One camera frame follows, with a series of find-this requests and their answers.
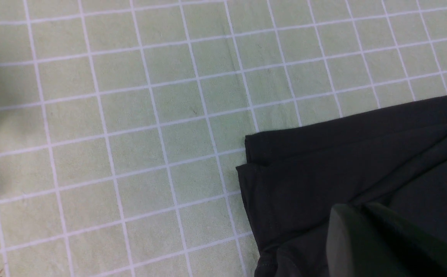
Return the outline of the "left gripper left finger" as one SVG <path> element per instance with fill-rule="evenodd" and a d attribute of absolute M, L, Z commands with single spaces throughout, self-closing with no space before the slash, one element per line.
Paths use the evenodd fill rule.
<path fill-rule="evenodd" d="M 331 277 L 411 276 L 372 222 L 346 204 L 331 209 L 326 256 Z"/>

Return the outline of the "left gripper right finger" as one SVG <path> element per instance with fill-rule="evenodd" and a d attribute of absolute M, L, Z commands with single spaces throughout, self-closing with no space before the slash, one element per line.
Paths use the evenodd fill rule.
<path fill-rule="evenodd" d="M 411 276 L 447 277 L 446 242 L 379 203 L 365 204 L 364 214 Z"/>

